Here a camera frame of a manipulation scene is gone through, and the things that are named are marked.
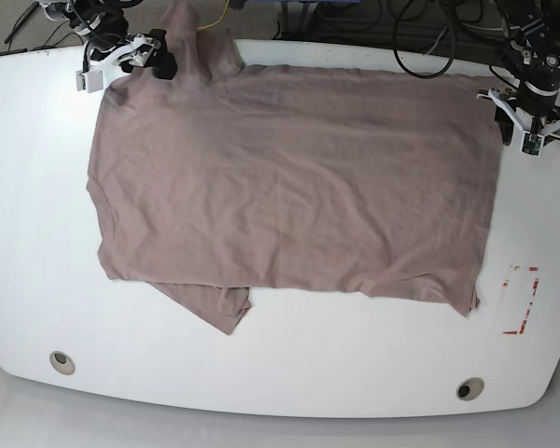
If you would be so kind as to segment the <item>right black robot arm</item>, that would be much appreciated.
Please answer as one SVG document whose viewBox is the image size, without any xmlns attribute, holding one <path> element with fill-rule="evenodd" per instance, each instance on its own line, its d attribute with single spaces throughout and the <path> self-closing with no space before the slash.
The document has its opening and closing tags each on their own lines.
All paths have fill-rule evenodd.
<svg viewBox="0 0 560 448">
<path fill-rule="evenodd" d="M 90 76 L 111 66 L 130 74 L 149 69 L 158 79 L 171 80 L 177 73 L 175 56 L 168 50 L 166 31 L 152 29 L 132 35 L 124 12 L 142 4 L 137 1 L 40 1 L 46 17 L 64 21 L 85 44 L 81 88 L 90 86 Z"/>
</svg>

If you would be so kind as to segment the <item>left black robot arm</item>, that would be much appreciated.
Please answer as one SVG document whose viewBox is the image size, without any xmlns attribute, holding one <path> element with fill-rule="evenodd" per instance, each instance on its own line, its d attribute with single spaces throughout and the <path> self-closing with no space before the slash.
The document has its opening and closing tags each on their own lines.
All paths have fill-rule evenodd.
<svg viewBox="0 0 560 448">
<path fill-rule="evenodd" d="M 489 89 L 478 96 L 496 106 L 495 121 L 508 145 L 515 131 L 520 151 L 538 156 L 560 141 L 560 1 L 497 1 L 503 18 L 505 46 L 497 53 L 517 82 L 506 79 L 504 91 Z"/>
</svg>

